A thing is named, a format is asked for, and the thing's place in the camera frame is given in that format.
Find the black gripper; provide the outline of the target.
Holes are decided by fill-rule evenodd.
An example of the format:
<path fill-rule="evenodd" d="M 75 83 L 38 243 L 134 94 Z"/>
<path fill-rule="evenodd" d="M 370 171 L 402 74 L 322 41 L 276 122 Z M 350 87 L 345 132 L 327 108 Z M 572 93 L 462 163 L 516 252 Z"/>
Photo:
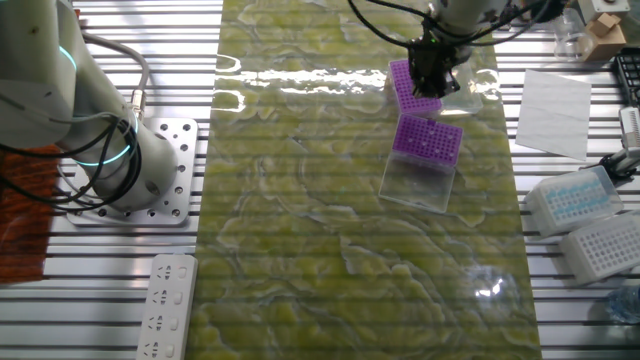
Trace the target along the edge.
<path fill-rule="evenodd" d="M 413 41 L 409 49 L 409 69 L 412 74 L 431 75 L 442 73 L 442 94 L 452 94 L 460 90 L 460 84 L 453 74 L 456 49 L 440 42 Z M 427 78 L 419 76 L 412 79 L 412 95 L 415 98 L 439 98 L 438 88 Z"/>

